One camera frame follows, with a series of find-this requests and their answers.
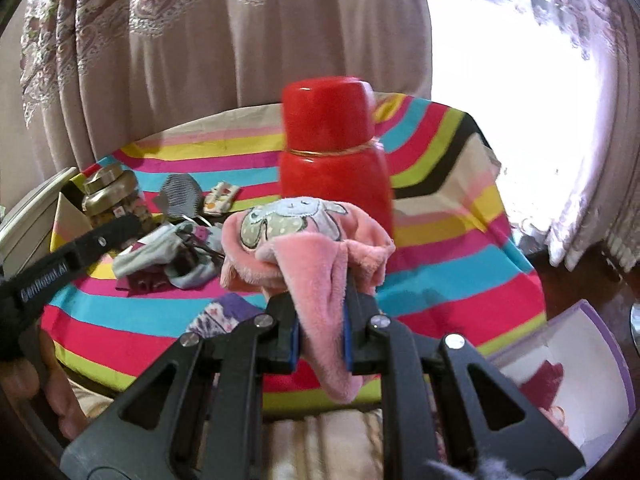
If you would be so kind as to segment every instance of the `purple patterned cloth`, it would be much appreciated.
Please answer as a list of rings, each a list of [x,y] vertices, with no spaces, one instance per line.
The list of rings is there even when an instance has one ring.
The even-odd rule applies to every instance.
[[[194,332],[202,338],[228,334],[240,322],[260,314],[261,310],[241,296],[230,292],[209,303],[196,318],[189,323],[187,332]]]

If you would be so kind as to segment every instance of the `metal screw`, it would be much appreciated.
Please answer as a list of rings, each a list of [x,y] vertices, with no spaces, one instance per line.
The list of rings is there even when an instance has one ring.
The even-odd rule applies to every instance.
[[[449,334],[444,338],[444,344],[452,350],[460,350],[465,345],[465,338],[460,334]]]
[[[384,314],[376,314],[369,319],[369,324],[373,328],[386,328],[391,324],[391,320]]]
[[[273,317],[269,314],[258,314],[254,317],[254,325],[258,328],[267,328],[273,324]]]
[[[200,336],[193,332],[185,332],[180,336],[180,344],[185,347],[196,346],[200,342]]]

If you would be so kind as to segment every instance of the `glass jar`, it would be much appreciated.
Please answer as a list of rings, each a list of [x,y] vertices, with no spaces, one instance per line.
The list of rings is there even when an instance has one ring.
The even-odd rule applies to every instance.
[[[117,162],[100,168],[89,177],[84,183],[84,193],[82,210],[93,227],[133,213],[140,218],[143,234],[156,228],[156,222],[146,208],[144,195],[138,189],[135,173],[123,170]],[[124,250],[134,241],[127,241],[121,249]]]

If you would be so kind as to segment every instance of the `gold jar lid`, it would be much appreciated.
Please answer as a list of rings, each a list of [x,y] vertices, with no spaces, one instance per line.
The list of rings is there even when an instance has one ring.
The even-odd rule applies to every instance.
[[[96,171],[91,177],[84,181],[84,193],[91,195],[104,189],[112,182],[115,182],[122,173],[122,166],[117,162],[100,168],[100,170]]]
[[[85,185],[86,190],[97,189],[82,200],[82,209],[89,216],[108,211],[138,189],[138,180],[133,171],[123,170],[119,164],[111,164],[103,169],[107,170],[111,166],[118,166],[119,170],[114,168],[98,178],[94,175],[92,183],[89,186]]]

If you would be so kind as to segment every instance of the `red bottle cap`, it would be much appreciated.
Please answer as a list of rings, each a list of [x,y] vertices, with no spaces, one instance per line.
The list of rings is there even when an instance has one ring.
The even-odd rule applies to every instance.
[[[282,92],[290,150],[339,152],[371,140],[375,101],[369,83],[355,77],[307,79]]]

